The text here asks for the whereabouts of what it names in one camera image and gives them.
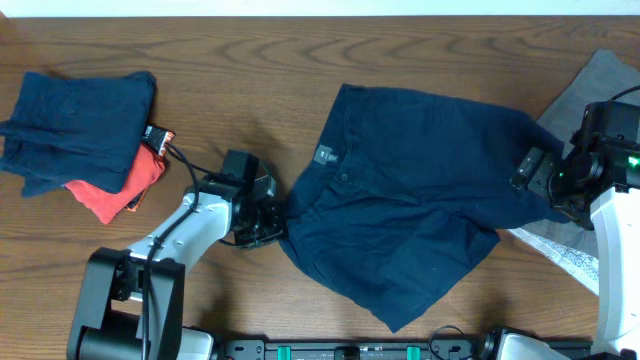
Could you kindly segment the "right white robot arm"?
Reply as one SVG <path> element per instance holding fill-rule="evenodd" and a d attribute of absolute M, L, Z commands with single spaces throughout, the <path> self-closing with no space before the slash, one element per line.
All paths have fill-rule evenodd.
<path fill-rule="evenodd" d="M 639 154 L 576 148 L 560 162 L 533 147 L 510 180 L 593 231 L 599 259 L 599 310 L 588 359 L 639 357 Z"/>

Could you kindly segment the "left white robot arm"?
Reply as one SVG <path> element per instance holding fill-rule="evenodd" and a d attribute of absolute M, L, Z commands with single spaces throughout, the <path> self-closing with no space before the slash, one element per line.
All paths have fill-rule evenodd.
<path fill-rule="evenodd" d="M 186 189 L 177 210 L 124 250 L 89 258 L 67 343 L 69 359 L 221 359 L 211 333 L 183 324 L 187 273 L 234 236 L 257 248 L 286 235 L 276 181 L 265 164 L 226 166 Z"/>

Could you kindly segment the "navy blue shorts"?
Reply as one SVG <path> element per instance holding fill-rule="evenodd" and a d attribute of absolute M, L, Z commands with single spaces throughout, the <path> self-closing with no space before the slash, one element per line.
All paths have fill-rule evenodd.
<path fill-rule="evenodd" d="M 480 264 L 500 230 L 561 220 L 510 182 L 535 147 L 563 144 L 518 110 L 345 84 L 289 193 L 282 249 L 398 331 Z"/>

